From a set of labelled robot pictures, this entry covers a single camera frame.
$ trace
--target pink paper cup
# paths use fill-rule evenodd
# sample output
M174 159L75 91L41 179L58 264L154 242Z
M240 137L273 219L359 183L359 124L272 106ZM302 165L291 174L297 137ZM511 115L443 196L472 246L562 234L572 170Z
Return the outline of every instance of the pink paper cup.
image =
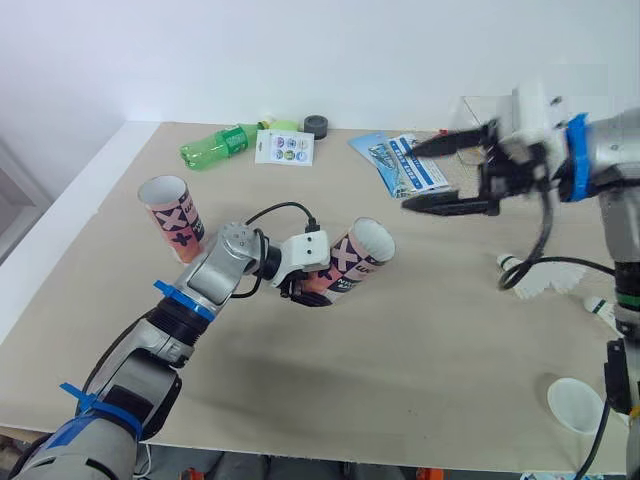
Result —
M393 258L393 237L372 218L358 218L349 231L331 247L328 269L312 272L302 282L303 294L324 297L321 304L334 303Z
M181 262L190 263L202 252L204 226L183 179L173 175L151 178L138 190L138 198Z

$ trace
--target cable connector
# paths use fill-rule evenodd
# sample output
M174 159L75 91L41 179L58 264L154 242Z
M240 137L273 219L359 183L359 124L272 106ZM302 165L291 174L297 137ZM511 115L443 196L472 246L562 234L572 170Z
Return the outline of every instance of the cable connector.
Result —
M304 228L304 233L317 232L318 230L320 230L320 224L316 222L315 218L309 218L309 223L307 223L307 226Z

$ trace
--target table surface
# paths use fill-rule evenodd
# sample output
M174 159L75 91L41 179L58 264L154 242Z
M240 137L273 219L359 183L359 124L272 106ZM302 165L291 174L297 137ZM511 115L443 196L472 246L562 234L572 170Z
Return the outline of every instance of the table surface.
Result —
M175 174L208 233L297 200L331 238L357 217L379 220L397 254L332 307L309 309L266 285L231 301L181 371L182 394L154 442L461 469L569 471L582 462L592 437L559 425L546 389L569 376L604 396L614 335L581 296L610 297L611 283L588 273L572 295L529 301L497 290L496 256L524 256L537 236L535 199L503 202L494 218L403 211L347 145L366 133L355 130L316 142L311 168L255 165L250 152L205 172L185 168L178 147L218 128L162 124L77 235L0 346L0 424L46 431L68 419L74 401L58 385L82 385L118 333L160 300L152 283L179 276L136 197L149 177ZM473 183L456 160L440 163L452 183ZM283 209L261 226L284 239L304 217ZM609 263L597 205L559 208L547 251ZM594 470L622 471L625 443L612 416Z

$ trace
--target paper cup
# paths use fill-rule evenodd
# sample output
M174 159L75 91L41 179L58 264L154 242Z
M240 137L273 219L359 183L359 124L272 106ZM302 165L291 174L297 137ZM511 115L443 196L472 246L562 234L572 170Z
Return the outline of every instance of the paper cup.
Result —
M350 292L393 258L396 244L391 234L372 218L358 218L331 247L331 266L312 272L302 282L302 293L324 297L328 305Z
M586 383L560 378L547 390L547 402L556 419L569 430L584 435L593 435L598 430L604 404Z
M202 251L204 227L185 181L173 175L154 177L142 184L138 198L178 259L190 263Z

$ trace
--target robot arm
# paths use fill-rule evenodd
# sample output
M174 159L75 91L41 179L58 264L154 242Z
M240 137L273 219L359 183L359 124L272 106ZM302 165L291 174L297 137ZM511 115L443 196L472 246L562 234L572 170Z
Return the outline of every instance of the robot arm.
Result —
M277 245L260 229L226 224L174 285L156 282L164 298L116 339L84 388L62 386L78 398L76 416L20 462L16 478L129 480L138 441L160 430L180 393L177 369L242 276L256 274L256 287L262 277L280 286L298 271L328 266L326 232L315 220L307 229Z
M478 196L460 199L458 192L414 197L409 210L436 215L498 215L500 201L538 191L545 205L542 241L525 264L542 257L551 229L549 190L557 186L562 202L597 195L607 247L615 262L616 325L623 338L607 345L607 403L630 415L627 475L640 479L640 108L616 117L585 123L578 115L568 124L549 121L558 104L549 104L539 85L514 90L495 120L477 130L436 137L414 148L418 156L453 154L481 147ZM526 270L507 271L501 287L510 288Z

